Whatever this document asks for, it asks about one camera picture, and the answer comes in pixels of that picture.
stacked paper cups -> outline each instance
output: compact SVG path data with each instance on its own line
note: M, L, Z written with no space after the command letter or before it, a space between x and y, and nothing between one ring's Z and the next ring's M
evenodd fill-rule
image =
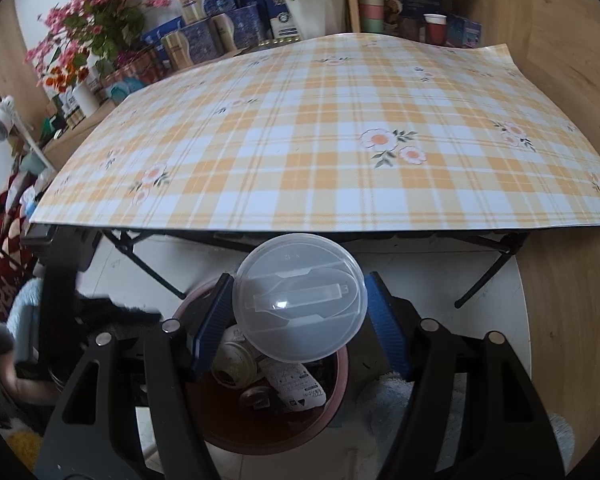
M382 34L384 0L360 0L362 32Z

red cup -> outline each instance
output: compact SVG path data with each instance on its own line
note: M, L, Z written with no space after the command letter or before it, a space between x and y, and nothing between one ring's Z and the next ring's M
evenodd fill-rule
M446 16L444 14L425 14L425 41L432 45L443 46L446 43Z

clear plastic lid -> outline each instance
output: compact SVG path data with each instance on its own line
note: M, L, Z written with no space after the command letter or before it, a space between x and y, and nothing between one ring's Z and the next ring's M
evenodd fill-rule
M248 341L287 363L338 351L366 314L358 263L337 243L310 234L283 235L257 247L238 269L233 300Z

plaid tablecloth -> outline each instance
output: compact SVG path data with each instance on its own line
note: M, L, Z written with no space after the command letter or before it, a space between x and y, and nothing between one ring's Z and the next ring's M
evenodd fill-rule
M600 224L600 157L504 45L342 34L132 94L32 220L314 232Z

security camera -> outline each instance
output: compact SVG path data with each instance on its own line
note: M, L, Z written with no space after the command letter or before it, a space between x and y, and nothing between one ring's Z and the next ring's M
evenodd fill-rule
M13 107L13 97L9 95L0 102L0 142L3 142L7 139L11 129L14 126L16 127L16 131L19 136L26 141L30 149L36 153L43 164L50 168L53 172L57 173L56 168L54 168L51 162L48 161L46 156L42 153L42 150L40 150L40 147L36 144L35 140L33 140L31 135L29 135L27 127L22 123L20 116Z
M13 128L13 97L5 97L0 102L0 142L6 140Z

